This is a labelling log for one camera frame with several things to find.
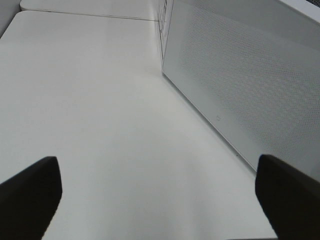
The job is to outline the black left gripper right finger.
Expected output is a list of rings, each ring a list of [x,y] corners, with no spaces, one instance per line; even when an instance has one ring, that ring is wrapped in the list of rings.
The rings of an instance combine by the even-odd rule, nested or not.
[[[279,240],[320,238],[320,183],[281,159],[258,159],[255,195]]]

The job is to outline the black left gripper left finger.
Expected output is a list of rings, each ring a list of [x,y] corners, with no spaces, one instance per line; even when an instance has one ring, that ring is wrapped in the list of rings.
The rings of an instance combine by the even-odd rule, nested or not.
[[[0,238],[41,240],[63,194],[55,156],[44,157],[0,185]]]

